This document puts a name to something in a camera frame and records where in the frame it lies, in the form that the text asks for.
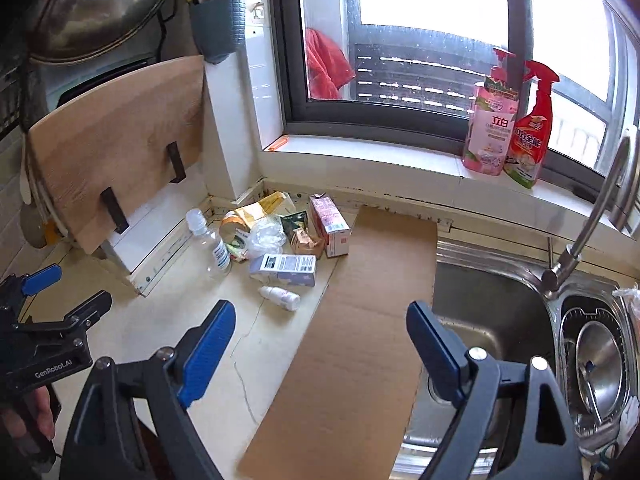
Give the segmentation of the person's left hand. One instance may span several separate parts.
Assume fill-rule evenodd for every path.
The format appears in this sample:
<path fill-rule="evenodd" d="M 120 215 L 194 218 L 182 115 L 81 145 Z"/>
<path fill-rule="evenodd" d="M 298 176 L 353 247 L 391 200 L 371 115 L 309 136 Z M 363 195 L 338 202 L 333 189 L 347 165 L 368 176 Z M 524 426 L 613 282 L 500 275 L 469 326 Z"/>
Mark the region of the person's left hand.
<path fill-rule="evenodd" d="M 49 441 L 52 441 L 55 437 L 55 422 L 53 420 L 53 413 L 51 410 L 51 399 L 49 390 L 46 387 L 40 387 L 30 392 L 27 395 L 29 402 L 32 402 L 34 406 L 34 419 L 38 431 Z M 9 435 L 14 439 L 21 439 L 29 433 L 24 420 L 20 414 L 14 411 L 9 404 L 1 404 L 1 420 L 3 425 L 8 430 Z"/>

